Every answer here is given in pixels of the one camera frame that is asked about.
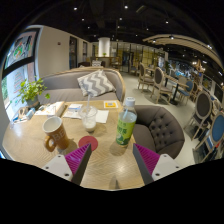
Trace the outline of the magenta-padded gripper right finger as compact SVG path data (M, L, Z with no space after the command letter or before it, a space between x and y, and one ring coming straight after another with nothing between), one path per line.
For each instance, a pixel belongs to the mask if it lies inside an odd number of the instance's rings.
M168 154L159 155L139 144L133 144L133 154L145 185L181 169Z

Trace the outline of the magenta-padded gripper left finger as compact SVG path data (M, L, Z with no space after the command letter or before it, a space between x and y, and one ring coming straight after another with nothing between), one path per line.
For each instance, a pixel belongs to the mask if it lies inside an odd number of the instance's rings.
M42 169L80 185L91 153L91 145L86 144L67 155L58 154Z

